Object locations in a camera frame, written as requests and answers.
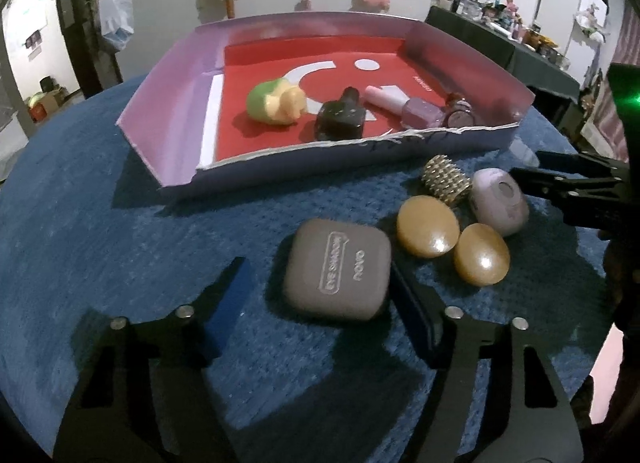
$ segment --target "nail polish bottle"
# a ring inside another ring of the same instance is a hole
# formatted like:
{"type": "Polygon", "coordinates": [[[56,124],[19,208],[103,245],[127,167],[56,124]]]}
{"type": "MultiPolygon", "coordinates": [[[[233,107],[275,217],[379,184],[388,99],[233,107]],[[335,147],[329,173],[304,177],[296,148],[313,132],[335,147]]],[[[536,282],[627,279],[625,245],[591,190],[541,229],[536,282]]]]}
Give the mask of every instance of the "nail polish bottle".
{"type": "Polygon", "coordinates": [[[349,87],[344,90],[340,100],[322,104],[314,126],[316,139],[338,141],[362,138],[367,110],[358,103],[359,98],[358,90],[349,87]]]}
{"type": "Polygon", "coordinates": [[[370,104],[400,116],[404,127],[424,129],[443,126],[442,109],[416,96],[409,98],[399,93],[390,93],[368,86],[364,91],[364,99],[370,104]]]}
{"type": "Polygon", "coordinates": [[[478,125],[473,107],[460,93],[450,93],[444,108],[445,127],[471,127],[478,125]]]}

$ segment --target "gold round button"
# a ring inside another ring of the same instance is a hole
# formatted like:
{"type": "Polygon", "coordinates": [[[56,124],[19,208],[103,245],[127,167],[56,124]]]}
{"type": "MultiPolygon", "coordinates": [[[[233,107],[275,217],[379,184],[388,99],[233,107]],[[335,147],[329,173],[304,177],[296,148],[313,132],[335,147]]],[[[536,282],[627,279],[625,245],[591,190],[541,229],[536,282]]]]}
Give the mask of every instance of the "gold round button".
{"type": "Polygon", "coordinates": [[[431,196],[407,199],[398,212],[398,240],[410,253],[431,259],[449,252],[460,225],[451,208],[431,196]]]}
{"type": "Polygon", "coordinates": [[[509,271],[511,255],[502,236],[486,224],[470,224],[460,234],[453,262],[462,279],[474,286],[499,283],[509,271]]]}

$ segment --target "open box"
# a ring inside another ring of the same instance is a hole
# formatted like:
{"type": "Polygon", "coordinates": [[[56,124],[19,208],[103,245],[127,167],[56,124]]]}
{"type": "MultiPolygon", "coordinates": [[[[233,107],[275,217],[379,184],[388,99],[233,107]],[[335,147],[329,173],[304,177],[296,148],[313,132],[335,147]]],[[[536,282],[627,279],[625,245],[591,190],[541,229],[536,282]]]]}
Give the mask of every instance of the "open box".
{"type": "Polygon", "coordinates": [[[415,156],[506,148],[532,102],[516,78],[428,24],[301,12],[197,28],[148,74],[118,125],[161,190],[182,197],[415,156]],[[310,114],[285,128],[249,119],[248,91],[283,76],[306,91],[310,114]],[[490,126],[401,130],[399,118],[367,106],[362,139],[313,141],[321,104],[349,85],[364,90],[368,84],[434,103],[462,92],[490,126]]]}

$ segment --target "gold spiky cylinder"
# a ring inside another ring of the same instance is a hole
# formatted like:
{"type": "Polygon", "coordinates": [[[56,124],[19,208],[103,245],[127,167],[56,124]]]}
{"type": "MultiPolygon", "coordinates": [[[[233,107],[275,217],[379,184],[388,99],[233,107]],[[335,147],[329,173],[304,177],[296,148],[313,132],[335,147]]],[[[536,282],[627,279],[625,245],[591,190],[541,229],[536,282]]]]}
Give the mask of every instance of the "gold spiky cylinder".
{"type": "Polygon", "coordinates": [[[471,190],[471,180],[444,154],[427,162],[421,180],[431,195],[450,207],[458,205],[471,190]]]}

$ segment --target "green and yellow toy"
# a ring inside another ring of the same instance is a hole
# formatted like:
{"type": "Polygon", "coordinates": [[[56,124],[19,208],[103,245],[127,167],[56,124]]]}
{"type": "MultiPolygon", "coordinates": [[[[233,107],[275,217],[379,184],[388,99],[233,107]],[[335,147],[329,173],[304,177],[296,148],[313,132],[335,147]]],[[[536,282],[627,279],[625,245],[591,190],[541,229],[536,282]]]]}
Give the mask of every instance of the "green and yellow toy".
{"type": "Polygon", "coordinates": [[[252,119],[270,125],[291,125],[306,112],[306,94],[285,78],[258,84],[246,98],[252,119]]]}

